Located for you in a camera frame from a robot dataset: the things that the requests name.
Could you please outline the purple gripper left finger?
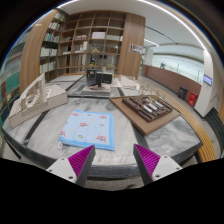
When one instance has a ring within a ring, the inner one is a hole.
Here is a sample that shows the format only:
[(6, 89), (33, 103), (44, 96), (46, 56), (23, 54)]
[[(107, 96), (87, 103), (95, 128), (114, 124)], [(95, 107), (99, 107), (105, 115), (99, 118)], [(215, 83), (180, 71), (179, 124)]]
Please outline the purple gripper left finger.
[(94, 157), (95, 146), (91, 145), (69, 158), (59, 158), (46, 171), (83, 187)]

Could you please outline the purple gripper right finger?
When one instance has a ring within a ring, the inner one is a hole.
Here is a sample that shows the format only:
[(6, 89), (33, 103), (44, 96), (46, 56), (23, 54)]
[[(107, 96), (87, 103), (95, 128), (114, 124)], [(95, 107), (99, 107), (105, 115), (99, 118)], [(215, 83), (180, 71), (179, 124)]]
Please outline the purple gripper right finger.
[(133, 155), (145, 185), (182, 169), (182, 167), (168, 155), (160, 156), (138, 144), (133, 146)]

